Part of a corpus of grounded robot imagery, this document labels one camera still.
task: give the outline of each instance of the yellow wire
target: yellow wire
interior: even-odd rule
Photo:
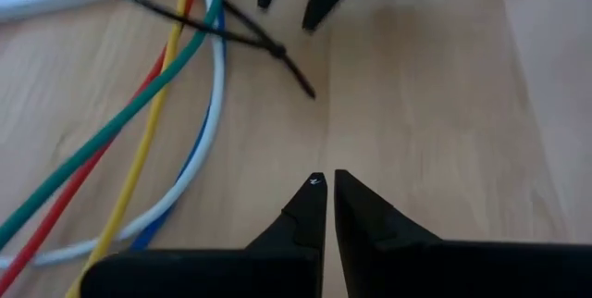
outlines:
[[[183,14],[186,1],[187,0],[177,0],[177,11],[180,15]],[[163,62],[162,69],[168,67],[168,65],[173,61],[173,59],[177,55],[177,44],[179,42],[181,29],[182,28],[180,24],[176,23],[173,26],[173,29],[171,30],[170,34],[168,35],[168,43],[166,44],[167,50],[165,52],[165,60]],[[123,184],[123,188],[119,193],[116,205],[113,208],[111,215],[109,216],[107,224],[101,232],[99,242],[97,243],[96,247],[94,247],[94,250],[89,256],[89,259],[86,261],[86,264],[84,265],[84,268],[82,269],[78,278],[72,283],[72,285],[68,289],[68,292],[66,293],[66,298],[80,297],[80,281],[82,280],[82,276],[84,275],[86,270],[88,270],[89,267],[91,267],[95,262],[97,262],[99,259],[105,256],[109,248],[109,244],[117,234],[117,231],[121,226],[121,221],[123,219],[123,215],[125,214],[126,207],[128,207],[128,203],[130,202],[131,196],[133,195],[136,183],[138,183],[140,173],[142,172],[142,167],[144,165],[144,162],[146,161],[146,156],[148,156],[150,144],[154,137],[154,132],[156,131],[158,117],[160,116],[160,111],[162,110],[163,103],[165,102],[166,98],[167,87],[165,86],[156,95],[152,105],[150,106],[150,115],[148,117],[148,121],[146,122],[146,127],[144,130],[144,134],[142,136],[142,141],[140,142],[140,146],[136,150],[136,155],[133,158],[131,168],[129,169],[128,176],[126,177],[125,183]]]

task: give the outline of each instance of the green wire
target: green wire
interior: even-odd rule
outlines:
[[[213,25],[222,8],[222,0],[214,0],[205,14],[203,22]],[[112,118],[99,132],[84,144],[62,166],[54,171],[0,227],[0,249],[12,239],[31,216],[52,196],[54,192],[99,148],[105,145],[144,107],[165,85],[172,81],[204,42],[205,33],[198,31],[179,53],[177,58],[156,77],[121,112]]]

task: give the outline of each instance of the white wire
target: white wire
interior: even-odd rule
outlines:
[[[205,0],[205,3],[209,9],[212,5],[212,0]],[[140,233],[150,223],[165,213],[167,209],[180,198],[183,192],[185,192],[197,171],[204,164],[205,157],[214,142],[218,121],[220,120],[222,102],[224,100],[224,79],[226,72],[224,63],[224,45],[222,44],[222,40],[217,36],[212,37],[212,46],[214,47],[214,85],[212,87],[210,114],[205,121],[202,141],[197,145],[189,164],[183,173],[181,173],[175,185],[152,208],[132,220],[128,226],[121,230],[116,237],[116,241],[126,240]],[[37,254],[31,263],[34,266],[45,266],[68,261],[78,256],[88,254],[94,249],[97,242],[98,238],[94,238],[54,251]],[[0,268],[8,268],[14,257],[14,255],[0,256]]]

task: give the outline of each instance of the wooden table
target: wooden table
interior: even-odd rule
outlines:
[[[318,98],[267,54],[231,44],[216,142],[154,247],[244,246],[308,174],[324,171],[332,183],[335,168],[445,238],[568,239],[503,0],[346,0],[314,36],[300,29],[307,0],[275,0],[267,14],[256,0],[232,1],[288,47]],[[1,218],[125,105],[169,28],[120,0],[0,27]],[[211,74],[205,45],[172,84],[126,221],[174,182]],[[44,250],[105,224],[145,115],[119,135]],[[332,211],[330,196],[325,296],[344,297]],[[15,253],[40,220],[3,253]],[[29,268],[8,296],[61,297],[82,262]]]

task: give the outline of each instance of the wooden surface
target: wooden surface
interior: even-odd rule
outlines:
[[[232,1],[289,48],[318,99],[267,54],[231,44],[215,145],[155,247],[244,246],[308,174],[331,184],[335,168],[444,238],[568,239],[503,0],[346,0],[312,37],[300,30],[306,0],[276,0],[266,15]],[[125,105],[168,29],[118,0],[0,27],[0,217]],[[210,57],[208,46],[173,83],[127,220],[172,185],[207,105]],[[44,250],[99,232],[144,120],[123,130]],[[325,296],[344,297],[332,211],[330,196]],[[60,297],[82,262],[29,268],[9,296]]]

